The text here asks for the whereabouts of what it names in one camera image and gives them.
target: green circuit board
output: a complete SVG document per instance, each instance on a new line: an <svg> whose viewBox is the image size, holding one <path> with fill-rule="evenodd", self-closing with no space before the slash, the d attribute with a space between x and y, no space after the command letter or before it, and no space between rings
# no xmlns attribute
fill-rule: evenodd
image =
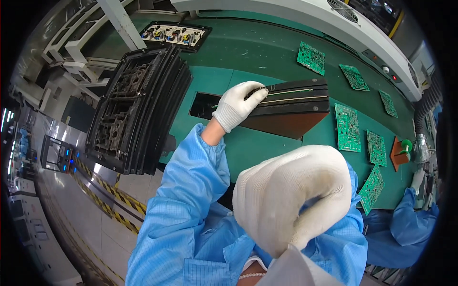
<svg viewBox="0 0 458 286"><path fill-rule="evenodd" d="M334 106L339 150L361 152L358 111L338 103L335 103Z"/></svg>
<svg viewBox="0 0 458 286"><path fill-rule="evenodd" d="M386 167L387 154L383 137L367 129L367 147L371 163Z"/></svg>
<svg viewBox="0 0 458 286"><path fill-rule="evenodd" d="M358 193L361 196L361 205L363 206L366 215L368 215L372 210L372 207L382 192L383 187L385 187L385 183L383 182L382 174L380 174L380 168L378 165L375 165Z"/></svg>
<svg viewBox="0 0 458 286"><path fill-rule="evenodd" d="M385 105L385 110L387 113L393 117L398 118L398 113L396 112L396 109L394 108L393 100L391 100L391 96L384 92L381 91L380 89L378 90L380 93L380 97L382 98L383 105Z"/></svg>
<svg viewBox="0 0 458 286"><path fill-rule="evenodd" d="M297 55L297 62L311 69L312 71L324 76L324 57L322 53L312 46L304 42L300 42L299 53Z"/></svg>
<svg viewBox="0 0 458 286"><path fill-rule="evenodd" d="M343 71L343 74L350 82L350 85L355 90L369 91L369 87L364 81L363 77L360 74L360 71L354 66L350 65L339 65Z"/></svg>

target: fan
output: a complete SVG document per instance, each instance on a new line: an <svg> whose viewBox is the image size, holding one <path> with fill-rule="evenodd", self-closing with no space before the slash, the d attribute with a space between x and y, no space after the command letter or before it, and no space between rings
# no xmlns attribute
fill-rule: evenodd
<svg viewBox="0 0 458 286"><path fill-rule="evenodd" d="M358 17L353 13L353 9L346 6L344 3L338 0L327 0L328 4L332 7L331 10L337 11L345 19L353 23L358 23Z"/></svg>

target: black wave solder pallet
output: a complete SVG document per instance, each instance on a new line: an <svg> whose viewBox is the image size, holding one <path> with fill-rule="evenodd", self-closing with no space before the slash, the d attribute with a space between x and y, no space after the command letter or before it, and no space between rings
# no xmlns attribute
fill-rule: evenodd
<svg viewBox="0 0 458 286"><path fill-rule="evenodd" d="M154 175L191 81L175 45L126 53L97 105L86 154L118 173Z"/></svg>

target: white cotton glove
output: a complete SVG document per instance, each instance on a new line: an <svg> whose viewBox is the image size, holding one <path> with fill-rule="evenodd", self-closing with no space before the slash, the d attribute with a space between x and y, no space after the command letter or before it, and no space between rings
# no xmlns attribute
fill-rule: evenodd
<svg viewBox="0 0 458 286"><path fill-rule="evenodd" d="M288 243L305 248L342 219L350 203L347 163L339 151L322 145L303 146L242 171L232 197L237 223L273 258Z"/></svg>
<svg viewBox="0 0 458 286"><path fill-rule="evenodd" d="M266 98L269 91L266 88L253 93L247 100L246 95L255 88L264 85L257 81L245 81L230 88L219 100L218 107L212 113L221 127L230 133L237 125L242 123L255 107Z"/></svg>

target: green workbench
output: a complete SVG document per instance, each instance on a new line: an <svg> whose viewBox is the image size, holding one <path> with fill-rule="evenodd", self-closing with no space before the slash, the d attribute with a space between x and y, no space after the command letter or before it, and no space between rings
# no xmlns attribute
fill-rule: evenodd
<svg viewBox="0 0 458 286"><path fill-rule="evenodd" d="M260 14L255 15L249 12L241 12L241 15L260 17ZM138 31L144 29L153 20L174 21L168 15L148 13L134 13L131 19ZM280 21L279 18L267 15L262 16L260 20L268 21L269 19L277 23ZM366 128L385 138L387 154L391 151L394 135L400 139L414 140L412 123L414 110L411 103L385 76L354 53L320 37L319 31L301 28L300 24L295 26L287 23L286 20L280 24L294 26L295 29L236 18L199 18L186 21L186 23L210 26L213 30L198 53L181 54L181 57L186 59L188 65L191 66L194 80L170 132L176 137L177 142L183 140L196 123L206 124L207 122L188 115L196 91L223 94L227 88L246 80L256 80L269 85L320 77L321 75L296 62L299 44L303 41L326 54L324 77L328 81L332 114L307 132L303 142L242 127L234 129L225 136L232 181L236 180L237 175L243 169L265 159L284 154L302 144L335 146L336 134L333 117L335 102L359 111L363 142L361 153L342 152L359 176L359 187L363 185L373 166L367 159ZM128 51L128 47L110 23L104 25L82 49L85 56L110 59L120 59ZM351 89L339 64L357 67L371 91ZM385 112L378 93L379 89L391 95L398 118ZM161 162L167 162L168 159L169 157L161 158ZM410 185L415 166L413 164L403 165L399 172L395 173L389 157L387 161L388 167L381 167L386 186L375 207L393 209L400 201L405 187Z"/></svg>
<svg viewBox="0 0 458 286"><path fill-rule="evenodd" d="M242 81L259 81L266 85L283 82L279 79L247 73L239 70L221 69L214 67L191 66L194 79L185 95L178 114L170 129L177 144L179 144L197 123L206 125L208 120L190 116L189 110L197 92L207 92L222 95L227 89ZM282 155L303 145L320 144L336 146L337 133L336 120L334 118L334 103L342 102L330 98L331 112L319 124L304 135L303 140L281 137L245 127L236 127L231 133L224 136L226 143L226 156L231 175L231 181L235 182L239 173L269 158ZM342 151L342 155L352 165L359 177L359 188L369 176L373 164L369 163L367 155L367 142L365 130L369 129L385 138L387 152L391 150L394 133L387 127L359 112L361 134L361 153ZM167 163L172 154L162 157L160 162ZM375 208L393 209L403 196L404 189L410 186L415 164L401 165L399 172L395 172L389 158L388 167L380 167L385 188L375 204Z"/></svg>

